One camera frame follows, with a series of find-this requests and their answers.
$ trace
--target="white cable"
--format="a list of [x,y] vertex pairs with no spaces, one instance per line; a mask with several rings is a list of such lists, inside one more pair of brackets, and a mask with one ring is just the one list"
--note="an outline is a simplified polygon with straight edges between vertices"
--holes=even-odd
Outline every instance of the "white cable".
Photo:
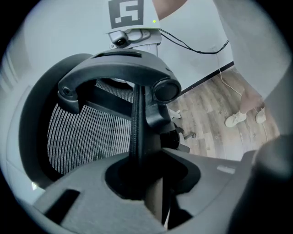
[[[239,93],[238,91],[236,91],[234,88],[232,88],[230,85],[228,85],[227,83],[225,83],[225,82],[223,81],[222,73],[221,73],[221,69],[220,69],[220,61],[219,61],[219,57],[218,57],[217,54],[216,54],[216,57],[217,57],[217,61],[218,61],[218,67],[219,67],[219,71],[220,71],[221,81],[222,81],[226,86],[228,86],[230,89],[232,89],[233,91],[235,91],[236,93],[238,93],[240,96],[242,96],[241,93]],[[268,141],[267,133],[266,133],[266,127],[265,127],[265,125],[264,125],[263,123],[262,123],[262,126],[263,126],[264,131],[265,131],[265,134],[266,134],[266,141]]]

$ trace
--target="black baseboard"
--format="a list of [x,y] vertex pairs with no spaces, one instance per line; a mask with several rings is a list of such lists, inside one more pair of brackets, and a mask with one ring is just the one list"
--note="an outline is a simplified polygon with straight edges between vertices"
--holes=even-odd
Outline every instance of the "black baseboard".
[[[234,62],[230,62],[227,65],[223,66],[220,68],[221,72],[227,70],[228,68],[232,67],[234,65]],[[209,75],[207,75],[205,78],[202,78],[201,80],[197,81],[196,83],[194,83],[193,85],[189,86],[188,88],[184,89],[181,91],[180,96],[183,95],[184,93],[190,91],[191,89],[199,86],[200,84],[202,84],[203,82],[209,80],[210,78],[213,78],[215,75],[220,74],[219,69],[217,69],[216,71],[214,71],[213,73],[210,73]]]

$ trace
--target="person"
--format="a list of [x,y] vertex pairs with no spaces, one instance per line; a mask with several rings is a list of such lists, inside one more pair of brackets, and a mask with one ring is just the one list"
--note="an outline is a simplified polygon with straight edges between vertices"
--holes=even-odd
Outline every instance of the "person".
[[[188,0],[153,0],[159,19],[163,19]],[[245,121],[247,112],[263,108],[255,120],[263,123],[268,108],[264,99],[273,91],[292,61],[290,50],[274,22],[253,0],[213,0],[230,42],[236,69],[244,77],[239,111],[225,125],[234,127]]]

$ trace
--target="white wall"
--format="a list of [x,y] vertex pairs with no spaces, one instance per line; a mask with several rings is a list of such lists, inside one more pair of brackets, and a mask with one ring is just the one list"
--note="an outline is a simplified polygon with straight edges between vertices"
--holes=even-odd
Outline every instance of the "white wall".
[[[70,55],[109,49],[108,36],[102,34],[102,5],[103,0],[40,2],[21,29],[33,71],[43,74]],[[220,49],[227,40],[212,0],[189,0],[162,20],[161,26],[201,51],[210,51],[214,45]],[[233,60],[230,46],[218,56],[220,66],[230,63]],[[159,57],[175,73],[183,89],[218,69],[216,56],[196,54],[165,38],[159,46]]]

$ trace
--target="black mesh backrest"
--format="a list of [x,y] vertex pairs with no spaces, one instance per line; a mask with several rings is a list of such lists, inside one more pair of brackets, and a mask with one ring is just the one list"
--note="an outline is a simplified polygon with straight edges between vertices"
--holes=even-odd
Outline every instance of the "black mesh backrest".
[[[98,80],[96,86],[133,102],[133,90],[126,84]],[[127,152],[130,124],[129,120],[88,106],[74,115],[56,105],[49,123],[47,144],[52,167],[65,175],[82,164]]]

